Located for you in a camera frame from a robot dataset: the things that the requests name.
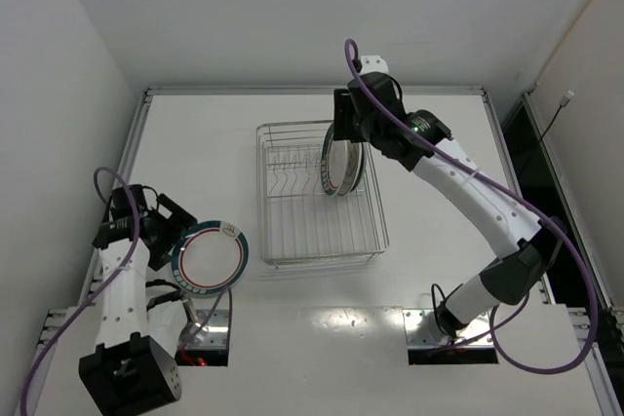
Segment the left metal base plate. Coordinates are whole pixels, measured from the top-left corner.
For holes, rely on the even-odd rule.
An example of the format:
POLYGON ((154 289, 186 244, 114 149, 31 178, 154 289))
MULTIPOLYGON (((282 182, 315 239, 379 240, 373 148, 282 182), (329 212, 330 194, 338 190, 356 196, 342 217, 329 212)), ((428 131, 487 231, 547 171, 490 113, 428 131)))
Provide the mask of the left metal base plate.
POLYGON ((179 345, 190 351, 226 351, 228 348, 230 313, 216 309, 207 322, 208 309, 196 312, 195 322, 186 325, 180 334, 179 345))

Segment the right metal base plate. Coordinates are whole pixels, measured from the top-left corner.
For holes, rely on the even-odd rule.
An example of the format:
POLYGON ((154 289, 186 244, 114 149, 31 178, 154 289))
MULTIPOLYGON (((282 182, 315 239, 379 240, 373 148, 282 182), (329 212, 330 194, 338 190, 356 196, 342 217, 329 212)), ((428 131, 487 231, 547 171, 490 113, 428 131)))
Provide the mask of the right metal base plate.
POLYGON ((492 347, 489 334, 489 313, 480 314, 465 328, 456 333, 455 338, 439 330, 433 319, 432 309, 404 309, 404 326, 407 344, 410 349, 428 350, 455 345, 459 348, 492 347))

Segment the green red rimmed plate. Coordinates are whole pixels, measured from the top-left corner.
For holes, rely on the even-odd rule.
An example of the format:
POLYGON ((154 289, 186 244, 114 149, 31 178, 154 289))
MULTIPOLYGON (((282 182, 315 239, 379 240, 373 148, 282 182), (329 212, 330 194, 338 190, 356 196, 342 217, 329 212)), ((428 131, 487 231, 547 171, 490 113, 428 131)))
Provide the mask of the green red rimmed plate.
POLYGON ((334 124, 326 132, 321 158, 321 182, 324 193, 335 196, 343 184, 348 165, 349 142, 334 138, 334 124))
POLYGON ((172 275, 192 295, 214 295, 240 280, 249 254, 248 241, 237 227, 219 220, 204 221, 175 246, 172 275))

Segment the metal base plate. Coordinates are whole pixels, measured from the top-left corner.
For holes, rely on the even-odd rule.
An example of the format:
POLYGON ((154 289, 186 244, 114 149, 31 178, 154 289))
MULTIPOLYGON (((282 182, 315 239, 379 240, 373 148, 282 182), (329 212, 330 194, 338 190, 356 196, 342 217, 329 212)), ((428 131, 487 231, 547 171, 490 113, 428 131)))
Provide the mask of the metal base plate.
POLYGON ((433 319, 432 309, 404 309, 404 326, 407 344, 410 349, 428 350, 455 345, 459 348, 492 347, 489 334, 489 313, 480 314, 465 328, 456 333, 455 338, 439 330, 433 319))
POLYGON ((207 322, 208 309, 196 312, 195 322, 186 325, 180 334, 179 345, 190 351, 226 351, 228 348, 230 313, 216 309, 207 322))

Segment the white grey rimmed plate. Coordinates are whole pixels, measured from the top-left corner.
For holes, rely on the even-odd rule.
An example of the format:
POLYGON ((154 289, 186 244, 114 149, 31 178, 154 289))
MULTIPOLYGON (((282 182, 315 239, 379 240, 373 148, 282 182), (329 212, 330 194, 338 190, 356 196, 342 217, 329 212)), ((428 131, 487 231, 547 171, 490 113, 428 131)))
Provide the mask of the white grey rimmed plate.
POLYGON ((347 153, 347 166, 342 183, 338 189, 338 196, 346 196, 356 190, 365 163, 364 145, 361 142, 350 143, 347 153))

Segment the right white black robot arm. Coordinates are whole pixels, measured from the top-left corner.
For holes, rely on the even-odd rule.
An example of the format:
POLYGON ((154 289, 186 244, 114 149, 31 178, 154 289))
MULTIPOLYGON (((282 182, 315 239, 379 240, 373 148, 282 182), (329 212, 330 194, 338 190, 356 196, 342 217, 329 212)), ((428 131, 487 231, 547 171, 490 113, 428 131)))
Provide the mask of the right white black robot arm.
POLYGON ((363 76, 381 104, 375 106, 351 80, 333 93, 333 136, 367 142, 427 182, 485 238, 494 260, 442 300, 433 328, 455 337, 481 313, 516 305, 550 268, 557 245, 546 222, 477 177, 476 167, 448 128, 428 110, 407 112, 393 79, 380 72, 363 76))

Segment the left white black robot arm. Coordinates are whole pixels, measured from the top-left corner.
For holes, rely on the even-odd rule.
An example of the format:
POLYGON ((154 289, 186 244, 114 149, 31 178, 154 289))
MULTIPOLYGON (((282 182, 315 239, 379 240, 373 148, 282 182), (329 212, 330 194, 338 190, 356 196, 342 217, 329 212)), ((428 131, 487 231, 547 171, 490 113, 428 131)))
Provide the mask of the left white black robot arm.
POLYGON ((176 353, 198 319, 190 296, 167 280, 150 280, 197 220, 165 195, 155 207, 145 186, 111 194, 110 218, 94 240, 102 267, 101 319, 94 351, 79 377, 103 415, 144 415, 181 398, 176 353))

